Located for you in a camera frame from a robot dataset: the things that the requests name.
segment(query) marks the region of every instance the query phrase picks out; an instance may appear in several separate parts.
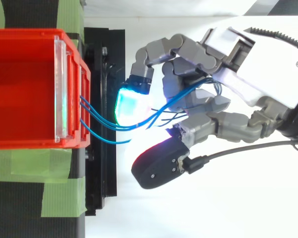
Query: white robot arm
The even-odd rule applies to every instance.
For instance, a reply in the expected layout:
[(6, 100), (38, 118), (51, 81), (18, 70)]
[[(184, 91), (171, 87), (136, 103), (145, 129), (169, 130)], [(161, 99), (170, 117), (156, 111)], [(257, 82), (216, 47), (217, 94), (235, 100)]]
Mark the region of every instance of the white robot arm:
[[(185, 110), (189, 116), (168, 130), (172, 138), (135, 161), (132, 173), (142, 187), (157, 187), (190, 172), (190, 148), (209, 135), (252, 143), (277, 129), (298, 141), (298, 87), (289, 87), (289, 82), (298, 78), (298, 41), (279, 32), (255, 28), (210, 29), (200, 42), (177, 34), (138, 50), (126, 87), (149, 93), (152, 66), (159, 63), (164, 63), (163, 91), (167, 100), (211, 75), (247, 105), (262, 110), (255, 111), (249, 119), (243, 114), (223, 112), (230, 100), (221, 95), (214, 96), (203, 89), (191, 92), (169, 108), (174, 112)], [(176, 162), (176, 171), (170, 161)]]

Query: red container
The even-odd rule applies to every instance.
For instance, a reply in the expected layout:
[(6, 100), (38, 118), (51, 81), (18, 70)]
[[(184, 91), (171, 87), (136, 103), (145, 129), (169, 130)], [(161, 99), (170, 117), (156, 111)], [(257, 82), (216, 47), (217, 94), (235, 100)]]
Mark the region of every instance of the red container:
[(90, 71), (59, 29), (0, 29), (0, 149), (90, 144)]

